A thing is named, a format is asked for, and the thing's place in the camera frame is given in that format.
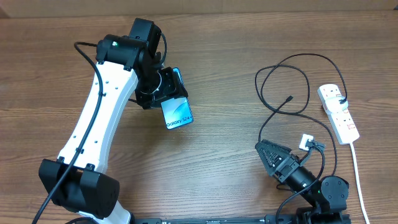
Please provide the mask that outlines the Samsung Galaxy smartphone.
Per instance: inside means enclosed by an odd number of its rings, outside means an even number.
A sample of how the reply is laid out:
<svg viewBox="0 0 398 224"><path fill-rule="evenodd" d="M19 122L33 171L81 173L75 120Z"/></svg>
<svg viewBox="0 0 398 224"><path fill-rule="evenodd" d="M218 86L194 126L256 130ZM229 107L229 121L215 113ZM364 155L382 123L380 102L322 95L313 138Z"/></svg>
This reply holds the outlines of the Samsung Galaxy smartphone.
<svg viewBox="0 0 398 224"><path fill-rule="evenodd" d="M175 129L193 122L188 98L177 98L161 103L167 129Z"/></svg>

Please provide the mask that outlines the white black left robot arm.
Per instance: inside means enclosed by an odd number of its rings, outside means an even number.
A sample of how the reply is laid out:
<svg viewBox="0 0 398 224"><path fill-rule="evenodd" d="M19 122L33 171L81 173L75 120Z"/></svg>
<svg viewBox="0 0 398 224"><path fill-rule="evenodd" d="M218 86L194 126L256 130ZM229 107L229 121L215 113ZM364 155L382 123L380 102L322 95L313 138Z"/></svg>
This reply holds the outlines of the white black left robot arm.
<svg viewBox="0 0 398 224"><path fill-rule="evenodd" d="M134 223L119 202L119 182L108 176L109 152L128 102L160 108L167 129L193 122L188 92L178 68L165 67L159 52L165 35L154 22L137 18L128 35L108 34L89 59L95 72L72 135L54 161L45 159L39 177L54 203L77 213L77 223Z"/></svg>

